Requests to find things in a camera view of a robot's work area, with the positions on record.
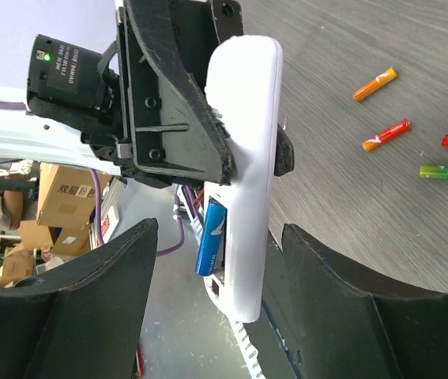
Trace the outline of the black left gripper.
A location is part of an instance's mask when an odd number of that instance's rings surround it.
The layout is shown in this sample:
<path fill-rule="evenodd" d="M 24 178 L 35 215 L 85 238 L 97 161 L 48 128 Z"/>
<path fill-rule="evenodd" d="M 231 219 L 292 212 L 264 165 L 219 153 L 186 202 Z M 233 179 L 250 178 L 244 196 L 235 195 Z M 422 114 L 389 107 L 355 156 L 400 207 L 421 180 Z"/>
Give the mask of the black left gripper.
<path fill-rule="evenodd" d="M 227 185 L 228 133 L 204 88 L 209 60 L 243 34 L 237 1 L 125 1 L 115 40 L 99 53 L 35 38 L 27 104 L 81 135 L 101 160 L 148 186 Z"/>

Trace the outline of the white air conditioner remote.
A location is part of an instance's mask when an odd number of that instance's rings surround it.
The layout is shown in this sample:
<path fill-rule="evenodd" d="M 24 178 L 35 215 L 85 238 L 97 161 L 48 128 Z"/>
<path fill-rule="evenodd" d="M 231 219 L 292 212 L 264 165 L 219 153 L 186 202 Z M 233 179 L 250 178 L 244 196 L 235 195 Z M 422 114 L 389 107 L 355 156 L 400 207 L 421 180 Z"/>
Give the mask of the white air conditioner remote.
<path fill-rule="evenodd" d="M 206 182 L 204 202 L 226 210 L 209 297 L 233 321 L 259 318 L 277 151 L 283 51 L 268 36 L 234 36 L 212 54 L 205 97 L 227 132 L 235 169 L 228 185 Z"/>

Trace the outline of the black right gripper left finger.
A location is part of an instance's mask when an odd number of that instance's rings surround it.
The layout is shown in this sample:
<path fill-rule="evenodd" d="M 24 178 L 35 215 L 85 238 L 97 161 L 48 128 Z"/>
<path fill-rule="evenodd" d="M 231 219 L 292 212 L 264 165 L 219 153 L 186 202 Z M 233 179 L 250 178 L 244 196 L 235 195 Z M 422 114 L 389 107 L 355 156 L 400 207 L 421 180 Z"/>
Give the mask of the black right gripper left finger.
<path fill-rule="evenodd" d="M 142 220 L 63 265 L 0 287 L 0 378 L 129 378 L 157 251 Z"/>

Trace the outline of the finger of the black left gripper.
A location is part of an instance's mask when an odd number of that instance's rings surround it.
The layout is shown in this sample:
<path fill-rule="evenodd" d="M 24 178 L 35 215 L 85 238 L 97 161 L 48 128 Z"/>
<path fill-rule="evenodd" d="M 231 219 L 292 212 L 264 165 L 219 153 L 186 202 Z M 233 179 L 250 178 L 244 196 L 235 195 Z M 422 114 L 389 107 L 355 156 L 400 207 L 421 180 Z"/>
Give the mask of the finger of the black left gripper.
<path fill-rule="evenodd" d="M 294 146 L 281 125 L 277 126 L 274 175 L 281 177 L 295 168 Z"/>

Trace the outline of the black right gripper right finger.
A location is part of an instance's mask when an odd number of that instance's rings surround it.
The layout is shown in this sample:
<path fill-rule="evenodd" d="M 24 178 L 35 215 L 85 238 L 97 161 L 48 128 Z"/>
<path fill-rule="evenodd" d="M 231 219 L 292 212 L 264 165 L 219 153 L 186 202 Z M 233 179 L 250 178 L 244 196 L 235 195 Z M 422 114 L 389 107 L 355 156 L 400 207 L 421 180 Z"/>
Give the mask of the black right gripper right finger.
<path fill-rule="evenodd" d="M 448 378 L 448 293 L 393 279 L 295 224 L 269 237 L 268 378 Z"/>

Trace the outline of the blue battery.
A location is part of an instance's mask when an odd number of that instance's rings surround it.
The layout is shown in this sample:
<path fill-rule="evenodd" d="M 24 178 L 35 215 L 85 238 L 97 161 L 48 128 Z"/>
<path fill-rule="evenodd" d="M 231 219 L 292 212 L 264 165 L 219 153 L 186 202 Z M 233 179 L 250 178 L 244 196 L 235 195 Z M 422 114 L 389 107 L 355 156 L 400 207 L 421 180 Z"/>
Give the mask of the blue battery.
<path fill-rule="evenodd" d="M 226 219 L 227 209 L 220 202 L 209 198 L 195 265 L 195 272 L 199 276 L 210 276 L 213 273 Z"/>

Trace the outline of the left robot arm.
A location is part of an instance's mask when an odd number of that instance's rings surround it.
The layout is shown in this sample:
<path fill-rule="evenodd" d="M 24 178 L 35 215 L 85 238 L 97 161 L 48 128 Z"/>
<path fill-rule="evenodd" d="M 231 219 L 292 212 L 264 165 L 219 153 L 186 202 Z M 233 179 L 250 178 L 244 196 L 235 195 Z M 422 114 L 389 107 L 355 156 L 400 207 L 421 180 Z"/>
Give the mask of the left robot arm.
<path fill-rule="evenodd" d="M 278 122 L 283 51 L 237 1 L 120 1 L 104 52 L 35 38 L 0 101 L 0 159 L 89 167 L 153 188 L 265 186 L 294 169 Z"/>

